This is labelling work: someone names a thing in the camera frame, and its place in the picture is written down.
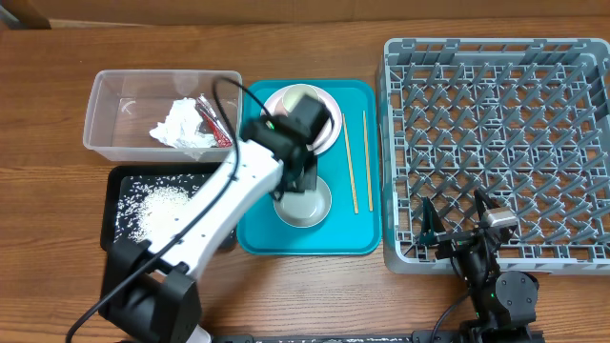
black tray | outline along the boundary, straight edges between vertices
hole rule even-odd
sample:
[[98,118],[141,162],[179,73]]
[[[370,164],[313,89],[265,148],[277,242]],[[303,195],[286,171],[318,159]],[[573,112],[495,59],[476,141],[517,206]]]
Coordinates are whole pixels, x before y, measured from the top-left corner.
[[[102,219],[102,232],[100,245],[106,252],[114,242],[116,227],[114,226],[116,208],[121,193],[121,183],[129,176],[172,176],[179,174],[211,175],[220,166],[220,163],[190,163],[174,165],[142,165],[142,166],[118,166],[112,169],[108,175],[108,186],[106,188],[106,202],[104,205],[104,216]],[[220,250],[231,249],[235,244],[234,230],[220,245]]]

white tissue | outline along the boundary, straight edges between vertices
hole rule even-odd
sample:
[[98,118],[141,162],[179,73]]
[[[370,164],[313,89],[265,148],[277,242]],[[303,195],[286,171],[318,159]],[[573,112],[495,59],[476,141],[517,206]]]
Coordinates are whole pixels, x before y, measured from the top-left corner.
[[216,146],[216,139],[211,133],[199,132],[203,118],[194,108],[195,100],[184,98],[175,100],[165,123],[157,123],[152,129],[151,137],[174,148],[211,148]]

dish rack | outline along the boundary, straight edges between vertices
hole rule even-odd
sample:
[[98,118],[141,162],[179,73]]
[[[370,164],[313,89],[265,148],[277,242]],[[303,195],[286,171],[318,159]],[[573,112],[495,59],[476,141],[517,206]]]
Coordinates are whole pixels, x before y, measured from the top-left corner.
[[387,267],[451,273],[434,248],[408,252],[422,198],[447,230],[470,230],[481,187],[519,218],[503,270],[610,274],[609,56],[599,39],[389,40],[376,80]]

table top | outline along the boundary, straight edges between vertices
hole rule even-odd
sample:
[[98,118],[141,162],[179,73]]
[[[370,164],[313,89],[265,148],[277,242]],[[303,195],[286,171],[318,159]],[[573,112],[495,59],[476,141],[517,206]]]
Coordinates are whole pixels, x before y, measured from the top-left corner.
[[[99,296],[106,179],[113,163],[82,144],[95,75],[108,69],[239,71],[357,78],[374,85],[384,42],[400,36],[598,37],[608,18],[422,20],[0,32],[0,341],[60,342]],[[211,333],[410,333],[431,329],[464,292],[452,275],[399,275],[382,247],[362,257],[218,254],[200,281]],[[549,342],[606,342],[610,278],[540,275]],[[465,303],[444,328],[474,317]],[[125,337],[99,316],[76,342]]]

wooden surface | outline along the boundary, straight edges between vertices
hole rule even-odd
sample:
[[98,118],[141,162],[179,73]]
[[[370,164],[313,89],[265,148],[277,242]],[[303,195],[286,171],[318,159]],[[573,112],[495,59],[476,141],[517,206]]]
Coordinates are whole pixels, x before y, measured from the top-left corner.
[[[60,342],[98,299],[99,232],[113,163],[82,144],[95,75],[105,69],[210,69],[374,84],[399,36],[599,37],[607,18],[494,19],[0,32],[0,341]],[[540,278],[533,326],[549,342],[607,342],[608,277]],[[464,292],[453,276],[397,275],[382,247],[363,257],[217,255],[201,280],[212,333],[409,333],[430,329]],[[446,322],[472,318],[464,304]],[[76,342],[124,337],[96,316]]]

